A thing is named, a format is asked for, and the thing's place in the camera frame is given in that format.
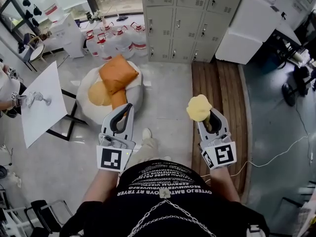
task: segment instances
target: chain necklace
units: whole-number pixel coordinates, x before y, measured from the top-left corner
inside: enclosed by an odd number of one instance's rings
[[[149,221],[143,225],[141,225],[143,223],[143,221],[150,215],[150,213],[152,211],[154,211],[157,207],[161,206],[162,204],[164,203],[168,203],[170,205],[172,205],[174,208],[182,211],[184,214],[186,214],[188,218],[184,218],[184,217],[179,217],[179,216],[175,216],[175,215],[170,215],[170,216],[164,216],[164,217],[161,217],[161,218],[156,218],[152,221]],[[197,224],[199,225],[199,227],[201,227],[204,231],[206,231],[210,236],[212,237],[216,237],[215,234],[211,233],[209,229],[207,229],[207,227],[202,224],[201,222],[199,222],[195,217],[193,217],[190,213],[188,213],[186,210],[182,209],[180,206],[176,205],[176,204],[173,204],[172,202],[170,202],[165,196],[164,196],[164,201],[156,204],[155,206],[153,206],[149,212],[147,212],[144,217],[138,221],[137,225],[133,228],[132,232],[128,235],[128,237],[132,237],[134,236],[135,234],[137,234],[141,229],[143,229],[144,227],[150,225],[151,223],[154,223],[154,222],[157,222],[159,220],[164,220],[164,219],[170,219],[170,218],[176,218],[176,219],[181,219],[181,220],[185,220],[185,221],[189,221],[189,222],[192,222],[194,224]]]

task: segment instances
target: wooden deck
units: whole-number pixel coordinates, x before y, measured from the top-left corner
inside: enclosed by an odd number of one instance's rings
[[[210,104],[226,117],[236,142],[237,163],[229,167],[231,175],[237,174],[248,160],[247,117],[242,84],[236,64],[222,61],[212,63],[192,63],[193,96],[203,94]],[[193,122],[192,169],[201,176],[209,174],[209,168],[201,157],[200,137]],[[232,177],[234,185],[242,195],[245,188],[247,166],[242,172]]]

